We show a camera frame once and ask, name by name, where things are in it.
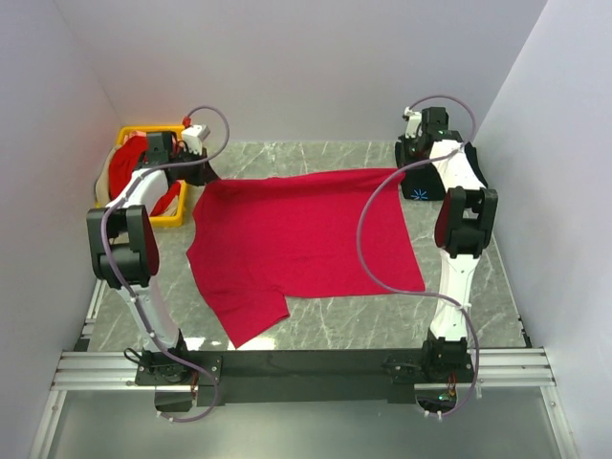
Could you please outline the crimson red t shirt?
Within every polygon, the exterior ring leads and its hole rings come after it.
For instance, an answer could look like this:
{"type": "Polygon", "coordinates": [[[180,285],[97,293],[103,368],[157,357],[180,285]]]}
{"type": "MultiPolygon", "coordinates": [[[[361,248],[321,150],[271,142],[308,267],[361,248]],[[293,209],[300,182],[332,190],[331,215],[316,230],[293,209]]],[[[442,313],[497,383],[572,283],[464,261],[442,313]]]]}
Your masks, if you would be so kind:
{"type": "Polygon", "coordinates": [[[197,288],[239,347],[289,316],[287,297],[385,295],[426,285],[389,168],[219,180],[193,210],[197,288]]]}

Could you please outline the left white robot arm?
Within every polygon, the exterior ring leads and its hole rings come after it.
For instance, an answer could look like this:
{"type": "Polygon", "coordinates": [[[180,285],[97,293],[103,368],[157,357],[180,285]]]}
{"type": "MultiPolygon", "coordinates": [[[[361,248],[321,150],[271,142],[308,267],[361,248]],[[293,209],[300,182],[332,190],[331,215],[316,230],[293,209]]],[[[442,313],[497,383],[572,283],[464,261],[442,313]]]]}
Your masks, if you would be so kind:
{"type": "Polygon", "coordinates": [[[209,130],[192,125],[181,133],[148,132],[144,150],[125,188],[109,204],[87,214],[94,274],[119,292],[144,337],[140,353],[126,351],[155,383],[216,381],[190,360],[178,325],[164,306],[157,274],[160,256],[150,222],[157,202],[180,181],[204,186],[217,176],[208,163],[204,140],[209,130]]]}

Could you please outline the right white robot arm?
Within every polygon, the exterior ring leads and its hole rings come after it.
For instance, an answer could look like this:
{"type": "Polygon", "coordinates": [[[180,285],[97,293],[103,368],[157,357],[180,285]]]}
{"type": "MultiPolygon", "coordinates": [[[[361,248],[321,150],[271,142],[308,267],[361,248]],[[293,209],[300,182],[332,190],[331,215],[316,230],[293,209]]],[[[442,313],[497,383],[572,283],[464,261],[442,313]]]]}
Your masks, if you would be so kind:
{"type": "Polygon", "coordinates": [[[397,167],[432,162],[405,170],[402,194],[406,200],[441,204],[433,239],[441,254],[442,297],[427,332],[420,370],[431,382],[452,382],[471,371],[471,284],[492,239],[498,196],[489,189],[476,148],[449,128],[445,108],[406,108],[403,118],[406,129],[395,143],[397,167]]]}

